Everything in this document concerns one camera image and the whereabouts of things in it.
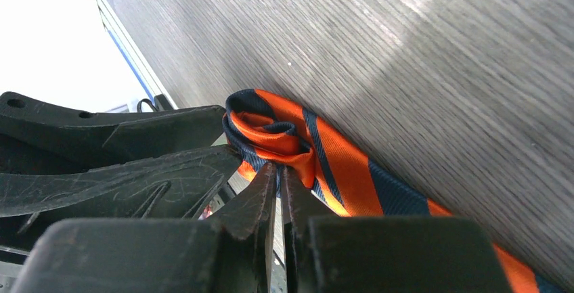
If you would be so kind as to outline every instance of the orange and navy striped tie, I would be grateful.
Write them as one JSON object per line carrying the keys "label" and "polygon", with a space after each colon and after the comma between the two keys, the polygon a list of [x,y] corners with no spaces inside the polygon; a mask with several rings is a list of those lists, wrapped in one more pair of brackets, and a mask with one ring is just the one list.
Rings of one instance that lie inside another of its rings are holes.
{"label": "orange and navy striped tie", "polygon": [[[252,180],[268,161],[297,170],[335,212],[357,215],[430,215],[451,213],[391,176],[313,112],[260,89],[229,96],[223,129],[243,157],[240,174]],[[494,245],[516,293],[563,292]]]}

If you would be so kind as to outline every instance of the wood grain surface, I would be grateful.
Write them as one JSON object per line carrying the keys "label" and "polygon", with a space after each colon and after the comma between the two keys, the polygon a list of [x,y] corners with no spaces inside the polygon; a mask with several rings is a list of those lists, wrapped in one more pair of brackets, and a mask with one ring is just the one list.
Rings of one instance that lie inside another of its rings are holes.
{"label": "wood grain surface", "polygon": [[114,0],[181,106],[324,117],[574,290],[574,0]]}

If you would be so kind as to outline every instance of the folded fabric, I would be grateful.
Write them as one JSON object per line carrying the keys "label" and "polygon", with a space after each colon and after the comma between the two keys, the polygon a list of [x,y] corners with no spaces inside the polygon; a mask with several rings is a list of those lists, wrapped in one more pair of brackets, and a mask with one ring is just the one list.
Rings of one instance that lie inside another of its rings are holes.
{"label": "folded fabric", "polygon": [[[241,151],[240,174],[252,180],[269,161],[292,166],[342,216],[451,213],[391,176],[337,130],[308,109],[260,89],[242,90],[226,101],[223,130]],[[494,245],[516,293],[562,290]]]}

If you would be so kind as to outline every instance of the hole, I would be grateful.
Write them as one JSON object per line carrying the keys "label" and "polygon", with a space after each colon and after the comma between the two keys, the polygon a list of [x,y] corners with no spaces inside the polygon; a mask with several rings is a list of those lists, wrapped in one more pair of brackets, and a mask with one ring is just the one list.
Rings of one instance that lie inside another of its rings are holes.
{"label": "hole", "polygon": [[20,99],[10,99],[6,102],[10,107],[24,108],[26,104]]}
{"label": "hole", "polygon": [[95,116],[95,114],[90,112],[81,112],[78,116],[80,116],[80,118],[92,118]]}

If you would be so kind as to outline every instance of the necktie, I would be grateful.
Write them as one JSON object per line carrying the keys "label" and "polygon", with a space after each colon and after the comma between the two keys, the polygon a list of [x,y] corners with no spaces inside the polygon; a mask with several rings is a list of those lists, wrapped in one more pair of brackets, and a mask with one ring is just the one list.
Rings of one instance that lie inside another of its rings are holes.
{"label": "necktie", "polygon": [[[230,95],[223,130],[243,157],[240,174],[253,179],[269,161],[292,166],[342,216],[451,213],[391,176],[308,109],[273,93],[246,89]],[[494,245],[516,293],[559,293],[516,258]]]}

